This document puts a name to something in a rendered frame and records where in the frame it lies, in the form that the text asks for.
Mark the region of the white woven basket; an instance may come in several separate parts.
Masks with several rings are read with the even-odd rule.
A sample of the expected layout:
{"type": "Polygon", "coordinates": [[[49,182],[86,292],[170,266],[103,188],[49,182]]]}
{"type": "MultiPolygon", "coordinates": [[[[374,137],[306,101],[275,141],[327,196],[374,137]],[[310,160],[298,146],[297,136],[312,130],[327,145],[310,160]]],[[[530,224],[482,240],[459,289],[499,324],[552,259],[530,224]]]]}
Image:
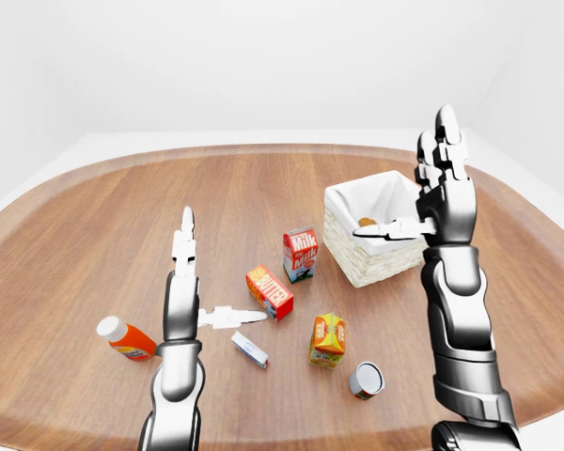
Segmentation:
{"type": "Polygon", "coordinates": [[[323,241],[355,287],[423,261],[417,195],[417,186],[395,170],[325,189],[323,241]]]}

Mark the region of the white-lidded tin can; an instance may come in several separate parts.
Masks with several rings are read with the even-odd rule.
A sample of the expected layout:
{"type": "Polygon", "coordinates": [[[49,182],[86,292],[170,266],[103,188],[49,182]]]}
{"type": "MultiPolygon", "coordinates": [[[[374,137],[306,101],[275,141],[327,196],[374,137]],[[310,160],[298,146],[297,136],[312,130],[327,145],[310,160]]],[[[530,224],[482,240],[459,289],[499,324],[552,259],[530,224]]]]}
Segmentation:
{"type": "Polygon", "coordinates": [[[370,361],[364,361],[351,374],[349,385],[354,396],[370,399],[383,391],[385,380],[379,367],[370,361]]]}

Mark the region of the small white blue box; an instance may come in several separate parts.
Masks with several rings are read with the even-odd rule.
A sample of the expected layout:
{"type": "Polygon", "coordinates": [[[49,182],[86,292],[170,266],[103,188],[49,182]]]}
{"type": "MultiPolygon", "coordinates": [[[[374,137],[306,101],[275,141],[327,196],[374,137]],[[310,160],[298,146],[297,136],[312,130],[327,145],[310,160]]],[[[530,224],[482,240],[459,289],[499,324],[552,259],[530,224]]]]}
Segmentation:
{"type": "Polygon", "coordinates": [[[261,368],[269,365],[269,355],[240,332],[231,337],[234,346],[261,368]]]}

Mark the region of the red milk carton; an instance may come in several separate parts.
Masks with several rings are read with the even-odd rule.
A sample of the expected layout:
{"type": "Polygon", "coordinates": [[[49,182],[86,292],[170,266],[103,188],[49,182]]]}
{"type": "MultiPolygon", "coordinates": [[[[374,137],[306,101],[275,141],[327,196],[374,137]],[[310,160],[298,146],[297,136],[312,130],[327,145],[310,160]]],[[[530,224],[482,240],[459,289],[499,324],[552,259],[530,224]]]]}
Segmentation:
{"type": "Polygon", "coordinates": [[[283,236],[283,266],[292,283],[314,275],[319,245],[313,226],[292,230],[283,236]]]}

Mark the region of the silver robot right hand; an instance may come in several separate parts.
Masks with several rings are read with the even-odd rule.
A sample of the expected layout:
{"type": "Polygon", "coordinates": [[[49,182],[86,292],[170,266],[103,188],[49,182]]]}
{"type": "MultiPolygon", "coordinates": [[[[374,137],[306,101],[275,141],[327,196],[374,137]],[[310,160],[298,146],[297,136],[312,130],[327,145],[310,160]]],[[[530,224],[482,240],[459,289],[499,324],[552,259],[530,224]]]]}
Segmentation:
{"type": "Polygon", "coordinates": [[[446,104],[436,115],[435,133],[423,132],[417,141],[415,180],[421,186],[415,202],[418,217],[359,227],[352,234],[388,241],[423,235],[430,246],[470,243],[477,200],[474,182],[465,170],[466,159],[465,139],[453,108],[446,104]]]}

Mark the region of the orange bottle white cap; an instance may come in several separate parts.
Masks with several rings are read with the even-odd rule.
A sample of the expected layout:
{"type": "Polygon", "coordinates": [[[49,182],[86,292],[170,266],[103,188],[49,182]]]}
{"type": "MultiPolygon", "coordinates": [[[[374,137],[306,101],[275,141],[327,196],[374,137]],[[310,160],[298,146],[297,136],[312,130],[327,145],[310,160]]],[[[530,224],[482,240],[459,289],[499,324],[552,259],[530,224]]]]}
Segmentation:
{"type": "Polygon", "coordinates": [[[151,338],[116,316],[102,319],[96,332],[106,339],[113,349],[133,361],[147,360],[156,351],[157,345],[151,338]]]}

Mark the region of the red butter box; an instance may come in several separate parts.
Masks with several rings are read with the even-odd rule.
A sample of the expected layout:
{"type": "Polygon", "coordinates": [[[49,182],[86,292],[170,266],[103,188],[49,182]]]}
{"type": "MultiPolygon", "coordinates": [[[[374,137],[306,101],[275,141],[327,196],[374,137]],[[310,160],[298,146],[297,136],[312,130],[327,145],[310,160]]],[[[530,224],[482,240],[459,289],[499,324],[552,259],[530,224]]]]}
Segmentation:
{"type": "Polygon", "coordinates": [[[276,321],[284,318],[293,308],[292,293],[263,265],[246,275],[249,291],[276,321]]]}

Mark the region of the silver robot left hand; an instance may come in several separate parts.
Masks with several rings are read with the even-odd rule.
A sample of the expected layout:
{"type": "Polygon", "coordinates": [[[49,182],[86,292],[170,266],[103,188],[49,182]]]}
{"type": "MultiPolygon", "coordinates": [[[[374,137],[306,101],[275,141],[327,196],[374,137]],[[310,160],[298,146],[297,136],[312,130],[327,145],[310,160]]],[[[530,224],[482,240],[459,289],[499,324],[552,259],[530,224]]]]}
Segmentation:
{"type": "Polygon", "coordinates": [[[164,341],[194,339],[197,328],[205,325],[214,330],[239,328],[268,318],[262,311],[234,310],[231,306],[216,306],[211,313],[199,307],[194,228],[193,210],[186,206],[173,238],[175,270],[168,276],[164,300],[164,341]]]}

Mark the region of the orange juice carton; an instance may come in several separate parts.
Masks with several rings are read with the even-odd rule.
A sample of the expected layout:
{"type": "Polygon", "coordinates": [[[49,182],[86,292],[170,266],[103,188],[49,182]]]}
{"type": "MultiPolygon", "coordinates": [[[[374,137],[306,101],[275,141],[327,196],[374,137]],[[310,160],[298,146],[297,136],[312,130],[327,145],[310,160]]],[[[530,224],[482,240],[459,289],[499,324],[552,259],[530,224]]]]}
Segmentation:
{"type": "Polygon", "coordinates": [[[334,369],[346,350],[346,325],[333,312],[316,316],[310,342],[309,363],[334,369]]]}

